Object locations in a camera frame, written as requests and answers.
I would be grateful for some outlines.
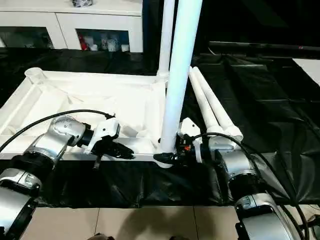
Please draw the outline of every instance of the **black wire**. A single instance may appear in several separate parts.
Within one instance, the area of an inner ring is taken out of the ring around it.
[[[297,230],[299,237],[301,239],[304,239],[304,234],[302,233],[299,224],[297,223],[296,219],[294,218],[294,216],[291,214],[291,212],[284,206],[284,205],[280,205],[280,207],[282,208],[282,210],[284,211],[284,213],[289,217],[290,221],[293,223],[295,229]]]
[[[319,238],[317,238],[317,234],[316,234],[316,231],[315,231],[315,228],[313,227],[312,228],[312,233],[313,233],[313,236],[316,240],[319,240]]]
[[[220,133],[220,132],[207,132],[207,133],[202,133],[202,134],[199,134],[199,135],[196,135],[196,136],[193,136],[191,137],[192,140],[195,140],[197,138],[201,138],[201,137],[206,137],[206,136],[220,136],[220,137],[224,137],[226,139],[229,139],[230,141],[234,142],[235,144],[237,144],[242,150],[243,152],[245,153],[245,155],[247,156],[247,158],[250,160],[251,164],[253,165],[254,167],[254,170],[256,171],[256,173],[258,174],[258,177],[262,180],[262,175],[261,175],[261,172],[258,168],[258,165],[257,163],[253,160],[253,158],[251,157],[250,153],[248,152],[248,150],[245,148],[245,146],[240,142],[238,141],[237,139],[235,139],[234,137],[232,136],[229,136],[229,135],[226,135],[226,134],[223,134],[223,133]]]
[[[286,194],[284,194],[283,192],[279,191],[279,190],[276,189],[275,187],[269,185],[269,184],[267,183],[267,181],[263,180],[263,182],[264,182],[266,188],[270,190],[270,191],[268,191],[268,192],[272,192],[272,193],[278,194],[280,197],[283,197],[283,198],[287,198],[287,197],[288,197],[288,195],[286,195]]]
[[[66,115],[66,114],[73,114],[73,113],[94,113],[94,114],[101,114],[104,115],[106,117],[106,119],[111,119],[114,116],[111,116],[108,113],[105,113],[103,111],[97,111],[97,110],[90,110],[90,109],[79,109],[79,110],[70,110],[70,111],[63,111],[63,112],[59,112],[50,116],[46,116],[44,118],[41,118],[31,124],[29,124],[28,126],[25,126],[24,128],[22,128],[20,131],[18,131],[16,134],[14,134],[12,137],[10,137],[4,144],[2,144],[2,146],[0,146],[0,153],[2,152],[2,150],[8,146],[13,140],[15,140],[18,136],[20,136],[21,134],[23,134],[25,131],[27,131],[28,129],[32,128],[33,126],[40,124],[44,121],[47,121],[49,119],[53,119],[62,115]]]
[[[308,227],[308,221],[306,219],[305,214],[303,213],[302,209],[300,208],[299,202],[297,201],[296,197],[292,194],[289,193],[289,191],[287,191],[285,189],[285,185],[283,184],[283,182],[281,181],[280,177],[277,175],[276,170],[274,169],[274,167],[269,163],[269,161],[266,159],[265,156],[263,156],[260,152],[258,152],[256,149],[254,149],[253,147],[243,143],[243,145],[245,147],[247,147],[248,149],[252,150],[255,154],[257,154],[263,161],[264,163],[268,166],[268,168],[271,170],[271,172],[274,174],[274,176],[277,178],[277,180],[279,181],[280,185],[282,186],[282,188],[286,191],[286,193],[289,195],[290,200],[293,202],[294,207],[296,208],[297,212],[299,213],[299,216],[301,218],[302,224],[303,224],[303,228],[304,228],[304,236],[306,240],[310,239],[310,234],[309,234],[309,227]],[[294,190],[295,186],[293,185],[293,183],[290,180],[289,175],[286,175],[288,178],[288,182],[290,183],[290,187]]]
[[[262,174],[258,168],[258,165],[257,163],[255,162],[255,160],[251,157],[250,153],[248,152],[247,148],[245,147],[244,144],[242,144],[240,141],[238,141],[237,139],[235,139],[234,137],[232,136],[229,136],[229,135],[226,135],[226,134],[223,134],[223,133],[220,133],[220,132],[206,132],[206,133],[202,133],[202,134],[199,134],[199,135],[196,135],[196,136],[193,136],[191,137],[192,140],[195,140],[197,138],[201,138],[201,137],[205,137],[205,136],[221,136],[221,137],[224,137],[226,139],[229,139],[230,141],[236,143],[242,150],[243,152],[245,153],[245,155],[248,157],[248,159],[250,160],[251,164],[253,165],[254,167],[254,170],[256,171],[256,173],[258,174],[258,177],[263,180],[262,178]],[[265,164],[270,168],[271,172],[275,175],[275,177],[277,178],[277,180],[279,181],[279,183],[281,184],[282,188],[286,191],[284,185],[282,184],[280,178],[277,176],[276,174],[276,171],[275,169],[273,168],[273,166],[268,162],[268,160],[265,158],[265,156],[263,156],[260,152],[258,152],[257,150],[255,150],[253,147],[250,147],[264,162]],[[291,184],[291,187],[294,189],[294,185],[292,184],[289,176],[288,177],[288,181],[290,182]],[[294,203],[294,207],[296,208],[296,210],[298,211],[299,213],[299,216],[301,218],[301,221],[302,221],[302,224],[303,224],[303,227],[304,227],[304,238],[302,239],[305,239],[305,240],[309,240],[310,239],[310,236],[309,236],[309,227],[308,227],[308,221],[306,220],[306,217],[303,213],[303,211],[301,210],[300,206],[299,206],[299,203],[296,199],[295,196],[291,195],[288,191],[286,191],[286,193],[288,194],[288,196],[290,197],[290,200],[291,202]]]

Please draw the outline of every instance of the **glass cabinet door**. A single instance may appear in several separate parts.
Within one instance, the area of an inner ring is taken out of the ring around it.
[[[123,30],[76,29],[82,50],[128,52],[129,32]]]
[[[0,47],[67,48],[54,12],[0,11]]]
[[[0,39],[5,48],[54,48],[45,27],[0,26]]]
[[[56,14],[68,49],[142,53],[142,16]]]

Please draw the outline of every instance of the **white pole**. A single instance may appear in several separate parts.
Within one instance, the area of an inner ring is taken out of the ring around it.
[[[214,115],[214,112],[212,111],[210,104],[201,89],[201,86],[196,79],[196,75],[193,72],[192,67],[189,68],[189,79],[196,97],[196,101],[199,104],[203,120],[206,126],[206,132],[207,133],[223,133],[223,129],[219,125],[216,116]]]
[[[164,153],[175,151],[201,6],[202,0],[179,0],[160,142]]]
[[[211,87],[207,83],[205,77],[202,75],[200,70],[197,67],[192,69],[192,72],[195,74],[198,83],[200,84],[206,99],[208,100],[212,111],[218,120],[220,126],[223,128],[225,134],[236,137],[239,141],[242,141],[244,136],[242,135],[240,129],[234,125],[230,119],[228,113],[221,105],[219,99],[216,97],[215,93],[212,91]]]
[[[169,65],[172,41],[172,28],[174,24],[174,13],[175,0],[164,0],[159,69],[157,72],[159,80],[164,82],[168,82],[169,79]]]

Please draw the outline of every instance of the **tile floor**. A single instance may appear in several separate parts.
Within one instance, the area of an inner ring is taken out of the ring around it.
[[[302,210],[307,219],[315,211],[308,205]],[[103,233],[115,240],[237,240],[237,222],[233,207],[37,208],[21,239],[87,240]]]

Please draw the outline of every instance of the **black plastic sheet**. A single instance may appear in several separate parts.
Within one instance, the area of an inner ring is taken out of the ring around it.
[[[77,50],[0,50],[0,105],[24,79],[24,71],[155,75],[157,57],[117,52]],[[239,126],[244,142],[272,163],[285,188],[300,203],[320,203],[320,88],[291,59],[195,56],[209,85]],[[188,83],[181,119],[190,117],[206,131],[193,90]],[[257,158],[267,182],[280,192],[274,176]],[[232,204],[219,169],[212,164],[162,169],[151,162],[60,161],[37,199],[46,207],[139,208],[146,205]],[[0,161],[0,171],[9,160]],[[285,194],[278,203],[289,204]]]

